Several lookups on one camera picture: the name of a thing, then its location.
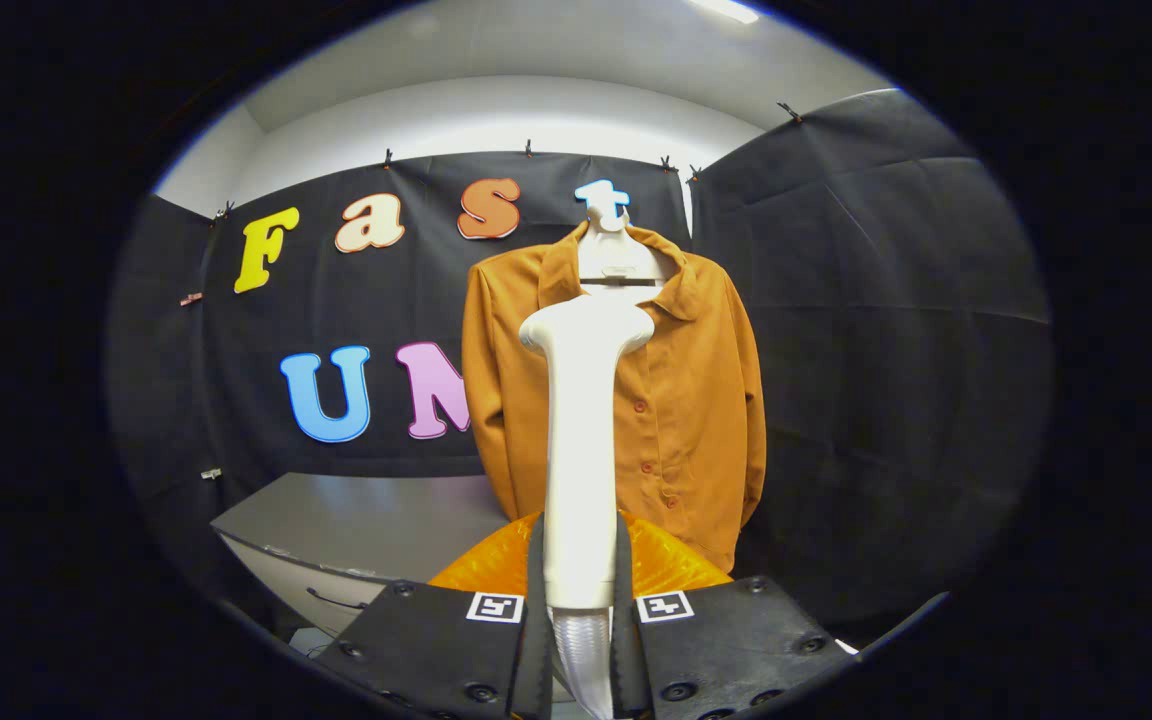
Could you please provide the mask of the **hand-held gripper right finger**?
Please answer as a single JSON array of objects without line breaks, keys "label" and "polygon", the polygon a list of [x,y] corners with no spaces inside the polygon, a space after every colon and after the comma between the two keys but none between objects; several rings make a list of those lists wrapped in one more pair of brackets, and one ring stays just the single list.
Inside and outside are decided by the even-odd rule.
[{"label": "hand-held gripper right finger", "polygon": [[852,655],[767,577],[634,589],[662,543],[617,516],[611,629],[614,712],[630,719],[768,719],[850,670]]}]

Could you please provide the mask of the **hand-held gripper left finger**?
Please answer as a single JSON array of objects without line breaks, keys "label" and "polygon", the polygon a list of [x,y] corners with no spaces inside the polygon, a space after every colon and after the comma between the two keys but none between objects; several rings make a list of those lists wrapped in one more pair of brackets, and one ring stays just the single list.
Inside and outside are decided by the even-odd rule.
[{"label": "hand-held gripper left finger", "polygon": [[550,719],[552,624],[540,511],[497,533],[511,541],[520,592],[397,579],[314,659],[382,719]]}]

